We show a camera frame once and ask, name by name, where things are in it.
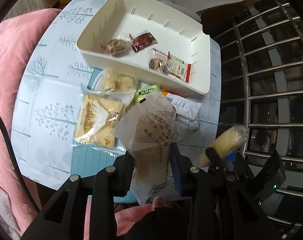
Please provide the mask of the yellow rice cake packet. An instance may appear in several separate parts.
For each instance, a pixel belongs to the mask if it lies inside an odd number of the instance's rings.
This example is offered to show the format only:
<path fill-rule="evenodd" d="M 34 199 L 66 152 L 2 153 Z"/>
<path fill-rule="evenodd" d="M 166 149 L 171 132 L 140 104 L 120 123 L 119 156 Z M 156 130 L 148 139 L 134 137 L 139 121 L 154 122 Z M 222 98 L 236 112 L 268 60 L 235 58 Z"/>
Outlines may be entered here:
<path fill-rule="evenodd" d="M 199 157 L 199 165 L 207 167 L 211 165 L 209 157 L 206 155 L 208 152 L 215 150 L 220 159 L 224 159 L 229 153 L 242 147 L 248 136 L 248 128 L 244 125 L 236 125 L 224 133 L 222 133 L 214 142 Z"/>

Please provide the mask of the translucent printed snack packet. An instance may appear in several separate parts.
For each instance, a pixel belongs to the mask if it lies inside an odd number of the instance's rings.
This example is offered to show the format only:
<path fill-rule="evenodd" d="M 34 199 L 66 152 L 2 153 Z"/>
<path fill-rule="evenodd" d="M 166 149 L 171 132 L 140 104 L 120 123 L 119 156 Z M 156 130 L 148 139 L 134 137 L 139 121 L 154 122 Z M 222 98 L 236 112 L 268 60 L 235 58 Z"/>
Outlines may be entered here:
<path fill-rule="evenodd" d="M 175 107 L 154 90 L 132 106 L 112 131 L 135 159 L 130 191 L 140 205 L 167 185 L 175 119 Z"/>

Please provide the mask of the white red snack packet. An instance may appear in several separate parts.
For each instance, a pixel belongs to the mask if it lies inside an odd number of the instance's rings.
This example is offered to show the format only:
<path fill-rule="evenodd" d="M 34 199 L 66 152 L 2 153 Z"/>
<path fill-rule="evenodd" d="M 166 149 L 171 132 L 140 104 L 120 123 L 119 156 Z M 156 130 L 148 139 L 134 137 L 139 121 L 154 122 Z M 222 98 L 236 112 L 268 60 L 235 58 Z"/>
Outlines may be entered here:
<path fill-rule="evenodd" d="M 171 74 L 181 81 L 185 83 L 189 83 L 190 81 L 190 74 L 192 65 L 190 63 L 186 63 L 182 59 L 179 59 L 177 56 L 174 56 L 170 52 L 167 54 L 167 63 L 168 63 L 168 70 L 167 73 Z"/>

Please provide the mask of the nut snack clear packet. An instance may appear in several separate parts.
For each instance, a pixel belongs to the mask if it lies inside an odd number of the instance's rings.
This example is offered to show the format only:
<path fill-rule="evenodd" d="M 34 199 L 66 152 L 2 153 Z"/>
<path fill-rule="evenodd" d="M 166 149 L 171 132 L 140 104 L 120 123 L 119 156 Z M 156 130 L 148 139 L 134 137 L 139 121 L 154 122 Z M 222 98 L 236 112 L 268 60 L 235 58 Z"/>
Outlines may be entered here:
<path fill-rule="evenodd" d="M 102 44 L 101 48 L 107 55 L 115 56 L 119 53 L 126 51 L 129 47 L 130 39 L 123 38 L 114 38 L 109 40 L 106 44 Z"/>

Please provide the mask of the dark red jerky packet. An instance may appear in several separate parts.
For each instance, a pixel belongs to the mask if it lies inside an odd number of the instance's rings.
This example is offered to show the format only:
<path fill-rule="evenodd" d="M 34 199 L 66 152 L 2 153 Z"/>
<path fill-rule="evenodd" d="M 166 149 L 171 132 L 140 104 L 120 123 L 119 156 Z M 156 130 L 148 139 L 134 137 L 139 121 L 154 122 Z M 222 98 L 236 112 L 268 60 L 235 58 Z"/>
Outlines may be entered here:
<path fill-rule="evenodd" d="M 150 32 L 145 32 L 136 36 L 129 34 L 129 38 L 131 47 L 135 53 L 158 43 L 157 39 Z"/>

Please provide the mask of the teal striped placemat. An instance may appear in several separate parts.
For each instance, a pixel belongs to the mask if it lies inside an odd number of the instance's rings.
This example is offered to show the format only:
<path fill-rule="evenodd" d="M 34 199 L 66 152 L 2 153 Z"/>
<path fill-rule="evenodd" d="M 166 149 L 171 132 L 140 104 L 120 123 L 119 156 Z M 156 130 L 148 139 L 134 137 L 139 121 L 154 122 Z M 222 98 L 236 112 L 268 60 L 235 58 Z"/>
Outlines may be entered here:
<path fill-rule="evenodd" d="M 103 75 L 103 70 L 94 69 L 87 85 L 81 84 L 82 94 L 88 90 L 96 90 L 98 81 Z M 96 175 L 100 170 L 111 166 L 117 157 L 125 154 L 125 148 L 118 139 L 114 148 L 104 148 L 93 144 L 79 144 L 73 140 L 71 157 L 71 174 L 77 174 L 81 178 Z M 129 191 L 125 197 L 114 197 L 115 203 L 136 203 L 133 193 Z"/>

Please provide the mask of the white round pastry packet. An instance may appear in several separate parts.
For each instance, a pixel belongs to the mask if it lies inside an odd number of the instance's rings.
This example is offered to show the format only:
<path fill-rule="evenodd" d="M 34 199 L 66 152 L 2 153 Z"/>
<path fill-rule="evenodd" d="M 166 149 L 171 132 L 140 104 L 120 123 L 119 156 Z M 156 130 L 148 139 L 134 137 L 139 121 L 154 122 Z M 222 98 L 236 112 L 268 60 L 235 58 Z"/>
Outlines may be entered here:
<path fill-rule="evenodd" d="M 203 103 L 171 93 L 167 93 L 166 98 L 176 109 L 177 133 L 183 135 L 195 132 L 199 128 L 198 112 Z"/>

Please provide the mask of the cracker packet clear wrap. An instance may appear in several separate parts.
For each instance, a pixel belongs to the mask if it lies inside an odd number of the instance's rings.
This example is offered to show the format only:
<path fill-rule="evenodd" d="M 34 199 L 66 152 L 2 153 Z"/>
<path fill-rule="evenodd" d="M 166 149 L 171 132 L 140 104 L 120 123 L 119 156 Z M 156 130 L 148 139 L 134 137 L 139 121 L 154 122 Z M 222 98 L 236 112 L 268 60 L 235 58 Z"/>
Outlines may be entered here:
<path fill-rule="evenodd" d="M 83 97 L 74 132 L 74 141 L 79 144 L 114 148 L 116 138 L 112 134 L 125 110 L 125 104 L 106 99 L 93 93 Z"/>

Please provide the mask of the orange snack packet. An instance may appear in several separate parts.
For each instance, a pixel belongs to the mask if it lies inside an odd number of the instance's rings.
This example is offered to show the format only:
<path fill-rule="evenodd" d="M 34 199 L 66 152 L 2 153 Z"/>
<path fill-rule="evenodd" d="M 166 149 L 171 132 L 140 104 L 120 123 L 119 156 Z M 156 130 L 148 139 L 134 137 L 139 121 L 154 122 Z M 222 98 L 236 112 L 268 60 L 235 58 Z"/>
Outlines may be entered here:
<path fill-rule="evenodd" d="M 164 89 L 162 89 L 161 92 L 162 92 L 162 94 L 163 94 L 165 97 L 168 97 L 168 98 L 169 98 L 169 97 L 173 97 L 173 96 L 178 97 L 178 98 L 185 98 L 184 96 L 181 96 L 181 95 L 179 95 L 179 94 L 177 94 L 177 93 L 169 92 L 169 91 L 164 90 Z"/>

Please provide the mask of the steel window grille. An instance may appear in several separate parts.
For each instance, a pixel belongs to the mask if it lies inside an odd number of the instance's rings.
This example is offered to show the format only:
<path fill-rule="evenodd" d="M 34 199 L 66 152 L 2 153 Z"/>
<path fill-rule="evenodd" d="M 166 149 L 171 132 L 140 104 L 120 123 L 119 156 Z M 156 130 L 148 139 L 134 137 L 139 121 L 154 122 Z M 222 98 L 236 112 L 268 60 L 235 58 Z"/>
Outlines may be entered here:
<path fill-rule="evenodd" d="M 286 181 L 262 205 L 276 224 L 303 223 L 303 20 L 287 0 L 256 0 L 210 33 L 220 45 L 219 132 L 249 128 L 254 174 L 276 150 Z"/>

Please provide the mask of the green snack packet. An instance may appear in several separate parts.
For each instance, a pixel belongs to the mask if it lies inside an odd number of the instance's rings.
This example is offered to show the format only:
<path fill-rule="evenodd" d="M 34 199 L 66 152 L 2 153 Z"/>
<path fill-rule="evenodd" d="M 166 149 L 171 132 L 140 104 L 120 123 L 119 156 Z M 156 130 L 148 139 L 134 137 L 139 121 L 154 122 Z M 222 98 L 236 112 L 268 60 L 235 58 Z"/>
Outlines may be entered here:
<path fill-rule="evenodd" d="M 161 90 L 160 85 L 150 85 L 147 87 L 139 88 L 134 95 L 132 103 L 137 104 L 138 102 L 143 101 L 146 98 L 146 96 L 149 95 L 153 90 L 160 91 Z"/>

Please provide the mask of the small cracker packet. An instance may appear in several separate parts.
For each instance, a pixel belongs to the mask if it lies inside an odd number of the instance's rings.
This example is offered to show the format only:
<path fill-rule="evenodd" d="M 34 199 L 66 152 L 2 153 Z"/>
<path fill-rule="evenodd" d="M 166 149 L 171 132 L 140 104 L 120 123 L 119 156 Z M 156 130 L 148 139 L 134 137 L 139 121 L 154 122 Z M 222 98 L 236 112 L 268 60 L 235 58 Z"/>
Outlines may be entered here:
<path fill-rule="evenodd" d="M 98 93 L 129 93 L 135 92 L 138 80 L 134 77 L 104 70 L 94 84 L 94 91 Z"/>

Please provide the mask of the tree-print white tablecloth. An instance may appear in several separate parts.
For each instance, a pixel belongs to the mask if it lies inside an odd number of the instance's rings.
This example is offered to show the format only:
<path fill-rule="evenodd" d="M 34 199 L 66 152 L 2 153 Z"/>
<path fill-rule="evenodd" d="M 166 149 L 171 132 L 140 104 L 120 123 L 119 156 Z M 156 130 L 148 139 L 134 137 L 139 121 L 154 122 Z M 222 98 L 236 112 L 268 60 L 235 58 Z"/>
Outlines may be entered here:
<path fill-rule="evenodd" d="M 13 113 L 11 142 L 21 173 L 58 189 L 71 174 L 72 144 L 93 68 L 76 41 L 106 0 L 72 0 L 41 37 L 24 71 Z"/>

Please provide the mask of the white plastic storage bin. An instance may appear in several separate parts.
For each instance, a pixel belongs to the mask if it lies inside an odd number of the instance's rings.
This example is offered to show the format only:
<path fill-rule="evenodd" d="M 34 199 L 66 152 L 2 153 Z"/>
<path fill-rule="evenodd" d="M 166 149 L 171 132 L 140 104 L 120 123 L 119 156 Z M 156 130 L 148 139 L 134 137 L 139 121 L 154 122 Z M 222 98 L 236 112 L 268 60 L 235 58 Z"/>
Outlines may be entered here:
<path fill-rule="evenodd" d="M 209 35 L 199 22 L 156 0 L 107 0 L 76 47 L 93 67 L 179 95 L 204 95 L 210 89 Z"/>

